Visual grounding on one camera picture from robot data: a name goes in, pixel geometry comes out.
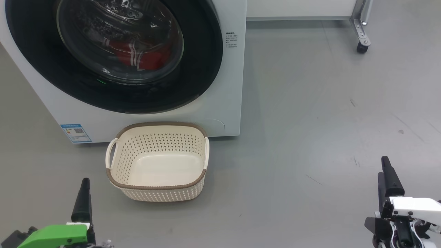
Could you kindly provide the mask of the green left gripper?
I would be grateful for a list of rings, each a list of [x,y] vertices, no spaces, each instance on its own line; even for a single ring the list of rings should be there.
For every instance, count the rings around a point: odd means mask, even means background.
[[[114,248],[110,240],[94,240],[89,178],[82,179],[71,221],[33,231],[17,248]]]

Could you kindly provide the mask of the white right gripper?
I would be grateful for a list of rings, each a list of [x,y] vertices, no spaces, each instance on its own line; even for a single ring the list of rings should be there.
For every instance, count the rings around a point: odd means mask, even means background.
[[[405,190],[395,169],[387,156],[381,157],[381,164],[375,218],[389,220],[393,234],[386,240],[374,236],[374,248],[437,248],[427,231],[441,235],[441,201],[398,197],[404,196]]]

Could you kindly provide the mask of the washing machine door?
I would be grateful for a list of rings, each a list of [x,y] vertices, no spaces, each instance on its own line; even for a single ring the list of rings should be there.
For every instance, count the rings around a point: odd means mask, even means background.
[[[214,82],[223,57],[222,30],[211,0],[160,0],[183,34],[183,57],[166,77],[145,84],[105,79],[79,62],[57,30],[60,0],[5,0],[7,28],[26,61],[71,97],[126,114],[166,112],[200,97]]]

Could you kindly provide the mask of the red jersey with white lettering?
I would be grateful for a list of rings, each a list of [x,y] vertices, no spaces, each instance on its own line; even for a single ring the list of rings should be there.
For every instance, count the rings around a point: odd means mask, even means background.
[[[134,40],[117,41],[108,38],[105,38],[102,44],[104,47],[109,48],[124,65],[133,66],[137,71],[147,70],[142,61],[147,51],[145,45]]]

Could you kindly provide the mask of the plain red garment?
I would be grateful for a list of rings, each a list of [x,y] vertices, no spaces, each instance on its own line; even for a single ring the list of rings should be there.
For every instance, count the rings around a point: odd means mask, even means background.
[[[170,47],[162,47],[153,52],[146,52],[140,60],[139,68],[150,71],[159,70],[167,63],[170,54]]]

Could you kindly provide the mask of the cream perforated laundry basket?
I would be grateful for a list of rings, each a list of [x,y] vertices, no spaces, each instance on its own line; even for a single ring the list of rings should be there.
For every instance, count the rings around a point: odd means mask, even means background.
[[[106,175],[132,200],[192,200],[203,190],[209,154],[208,135],[196,124],[138,123],[109,143]]]

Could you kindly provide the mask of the white front-load washing machine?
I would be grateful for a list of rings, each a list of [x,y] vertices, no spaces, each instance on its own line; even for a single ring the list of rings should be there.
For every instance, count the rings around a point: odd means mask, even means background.
[[[77,100],[53,86],[26,61],[7,28],[5,0],[0,0],[0,44],[57,122],[80,124],[92,143],[107,143],[126,126],[147,122],[185,122],[202,127],[209,137],[240,133],[247,0],[211,0],[222,30],[223,57],[211,86],[192,102],[166,112],[126,114]]]

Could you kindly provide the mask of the steel washing machine drum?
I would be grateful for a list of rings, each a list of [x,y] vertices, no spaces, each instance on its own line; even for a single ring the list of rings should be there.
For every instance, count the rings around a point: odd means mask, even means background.
[[[160,0],[60,0],[57,30],[65,47],[92,72],[123,84],[145,84],[171,74],[183,57],[183,34],[175,16]],[[105,38],[134,40],[146,52],[170,47],[159,70],[137,71],[104,47]]]

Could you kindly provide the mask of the blue energy label sticker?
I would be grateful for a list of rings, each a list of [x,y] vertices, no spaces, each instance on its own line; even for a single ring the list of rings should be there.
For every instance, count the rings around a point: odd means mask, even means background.
[[[72,143],[91,143],[92,140],[80,124],[62,124],[60,127]]]

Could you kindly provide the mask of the white partition panel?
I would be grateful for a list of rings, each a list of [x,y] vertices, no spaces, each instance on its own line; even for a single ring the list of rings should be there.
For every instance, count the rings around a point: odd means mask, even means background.
[[[348,19],[356,0],[247,0],[247,21]]]

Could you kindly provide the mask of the grey metal caster frame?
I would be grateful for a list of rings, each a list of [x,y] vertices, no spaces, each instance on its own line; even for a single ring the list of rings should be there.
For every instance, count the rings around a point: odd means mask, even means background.
[[[352,15],[349,19],[359,39],[357,45],[357,53],[359,54],[365,54],[371,45],[364,27],[368,25],[372,4],[373,0],[356,0]]]

